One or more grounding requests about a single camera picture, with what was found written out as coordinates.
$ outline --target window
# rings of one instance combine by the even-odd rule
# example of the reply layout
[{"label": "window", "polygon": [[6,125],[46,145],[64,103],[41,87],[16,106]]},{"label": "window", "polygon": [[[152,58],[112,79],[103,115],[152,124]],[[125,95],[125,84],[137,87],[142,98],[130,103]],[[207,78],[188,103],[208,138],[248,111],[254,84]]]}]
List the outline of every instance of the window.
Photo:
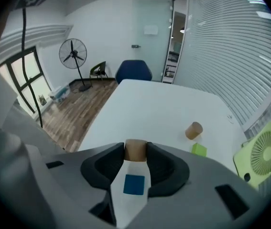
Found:
[{"label": "window", "polygon": [[[39,95],[43,95],[47,100],[50,93],[49,85],[44,77],[41,65],[38,59],[36,48],[29,48],[24,51],[26,74],[31,84],[39,106]],[[0,65],[0,74],[18,94],[18,101],[21,107],[30,115],[35,113],[36,106],[28,84],[25,81],[22,71],[22,52],[7,59]]]}]

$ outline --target blue square sticker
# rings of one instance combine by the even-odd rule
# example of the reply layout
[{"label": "blue square sticker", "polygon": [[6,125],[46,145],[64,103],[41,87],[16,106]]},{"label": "blue square sticker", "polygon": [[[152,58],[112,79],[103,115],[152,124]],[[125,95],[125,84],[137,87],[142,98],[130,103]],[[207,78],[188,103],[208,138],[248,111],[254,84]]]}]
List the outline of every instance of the blue square sticker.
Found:
[{"label": "blue square sticker", "polygon": [[124,193],[133,195],[144,194],[145,177],[126,175]]}]

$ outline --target pedestal fan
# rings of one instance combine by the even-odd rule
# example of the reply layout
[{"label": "pedestal fan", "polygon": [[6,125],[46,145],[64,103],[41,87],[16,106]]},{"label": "pedestal fan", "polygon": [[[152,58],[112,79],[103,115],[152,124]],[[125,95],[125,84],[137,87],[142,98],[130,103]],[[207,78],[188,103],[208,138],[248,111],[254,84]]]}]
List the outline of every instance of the pedestal fan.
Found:
[{"label": "pedestal fan", "polygon": [[69,69],[78,69],[82,86],[79,87],[80,92],[84,92],[90,85],[85,85],[82,75],[80,73],[79,67],[81,67],[87,59],[87,48],[78,39],[71,38],[67,39],[64,43],[62,43],[59,50],[59,57],[61,63],[69,68]]}]

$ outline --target black slot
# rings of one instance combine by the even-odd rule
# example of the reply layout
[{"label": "black slot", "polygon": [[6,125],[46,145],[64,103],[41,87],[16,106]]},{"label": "black slot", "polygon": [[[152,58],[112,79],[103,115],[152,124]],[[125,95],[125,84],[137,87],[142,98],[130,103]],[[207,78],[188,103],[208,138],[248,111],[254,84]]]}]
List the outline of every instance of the black slot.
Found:
[{"label": "black slot", "polygon": [[249,207],[229,185],[221,185],[215,187],[215,189],[230,211],[233,219],[237,219],[249,209]]},{"label": "black slot", "polygon": [[58,167],[61,165],[64,165],[63,162],[61,162],[61,161],[54,161],[54,162],[50,162],[50,163],[46,164],[48,169],[55,168],[55,167]]}]

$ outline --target green cube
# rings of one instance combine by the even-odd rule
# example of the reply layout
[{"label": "green cube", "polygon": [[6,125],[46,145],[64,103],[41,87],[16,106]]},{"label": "green cube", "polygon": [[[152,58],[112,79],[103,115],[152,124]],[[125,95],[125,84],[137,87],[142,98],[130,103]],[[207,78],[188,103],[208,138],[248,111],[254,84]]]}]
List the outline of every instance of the green cube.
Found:
[{"label": "green cube", "polygon": [[206,157],[206,147],[204,147],[198,143],[195,143],[192,148],[192,154]]}]

